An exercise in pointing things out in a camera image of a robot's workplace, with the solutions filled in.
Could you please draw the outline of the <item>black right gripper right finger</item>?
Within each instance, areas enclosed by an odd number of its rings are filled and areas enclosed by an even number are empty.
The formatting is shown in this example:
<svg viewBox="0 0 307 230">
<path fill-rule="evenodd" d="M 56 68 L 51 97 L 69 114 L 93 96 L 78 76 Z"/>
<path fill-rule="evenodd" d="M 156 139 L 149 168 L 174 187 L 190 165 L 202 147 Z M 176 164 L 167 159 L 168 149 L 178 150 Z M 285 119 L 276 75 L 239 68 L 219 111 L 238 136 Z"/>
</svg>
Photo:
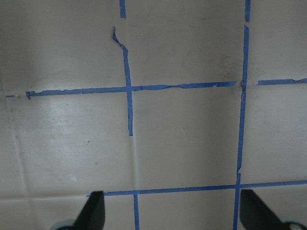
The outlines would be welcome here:
<svg viewBox="0 0 307 230">
<path fill-rule="evenodd" d="M 251 189 L 240 191 L 239 217 L 246 230 L 287 229 L 287 225 Z"/>
</svg>

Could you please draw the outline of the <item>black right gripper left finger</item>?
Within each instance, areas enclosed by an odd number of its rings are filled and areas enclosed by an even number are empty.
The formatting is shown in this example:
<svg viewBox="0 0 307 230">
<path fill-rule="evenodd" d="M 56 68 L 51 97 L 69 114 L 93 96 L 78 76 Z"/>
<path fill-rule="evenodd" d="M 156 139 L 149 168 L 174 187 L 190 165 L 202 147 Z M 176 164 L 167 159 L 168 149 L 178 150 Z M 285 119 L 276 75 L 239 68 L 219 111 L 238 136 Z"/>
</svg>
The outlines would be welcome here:
<svg viewBox="0 0 307 230">
<path fill-rule="evenodd" d="M 103 191 L 91 192 L 74 222 L 75 230 L 102 230 L 105 224 L 105 199 Z"/>
</svg>

